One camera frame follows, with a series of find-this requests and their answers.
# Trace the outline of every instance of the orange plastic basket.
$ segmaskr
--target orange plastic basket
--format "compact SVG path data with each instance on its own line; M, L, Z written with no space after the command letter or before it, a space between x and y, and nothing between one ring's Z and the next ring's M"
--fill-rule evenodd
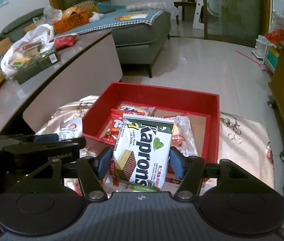
M60 21L54 22L53 26L57 33L61 34L87 23L88 13L87 11L83 11L80 13L72 14L71 16Z

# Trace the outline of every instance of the kaprons wafer package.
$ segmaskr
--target kaprons wafer package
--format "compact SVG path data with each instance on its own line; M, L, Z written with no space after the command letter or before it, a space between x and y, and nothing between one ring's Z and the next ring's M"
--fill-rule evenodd
M174 122L123 114L110 173L119 180L161 189L168 166Z

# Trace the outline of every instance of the beige satin cloth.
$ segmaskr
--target beige satin cloth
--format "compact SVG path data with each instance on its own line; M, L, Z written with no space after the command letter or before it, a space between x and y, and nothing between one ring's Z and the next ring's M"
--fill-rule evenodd
M274 189L269 136L260 123L221 112L218 159L230 159Z
M37 135L58 133L62 122L83 117L97 98L98 96L88 96L58 108ZM81 151L81 156L96 156L91 151L85 151ZM268 132L260 123L221 112L218 159L232 160L274 188L273 160Z

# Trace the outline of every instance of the red tray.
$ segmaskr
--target red tray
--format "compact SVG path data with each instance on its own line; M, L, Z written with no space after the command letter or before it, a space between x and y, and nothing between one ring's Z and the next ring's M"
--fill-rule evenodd
M219 144L219 95L141 84L111 83L83 117L86 147L96 153L106 146L100 136L110 121L110 110L122 103L205 116L202 157L216 163Z

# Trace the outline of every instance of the cardboard bottom of box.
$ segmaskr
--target cardboard bottom of box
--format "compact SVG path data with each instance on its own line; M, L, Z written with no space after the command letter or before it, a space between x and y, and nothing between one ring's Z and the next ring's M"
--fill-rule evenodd
M153 117L166 117L166 116L177 116L177 115L181 115L183 114L183 112L174 112L174 111L168 111L168 110L162 110L162 109L155 109L153 111L152 116ZM205 136L205 130L206 130L206 123L207 123L207 118L210 118L209 115L207 116L202 116L202 115L194 115L194 114L190 114L190 123L191 123L191 128L192 128L192 132L193 132L193 136L194 136L194 140L195 140L195 145L198 151L199 156L201 157L202 155L202 151L203 151L203 144L204 144L204 136ZM103 137L110 124L111 124L112 120L111 118L109 119L109 121L106 123L104 130L100 133L99 137Z

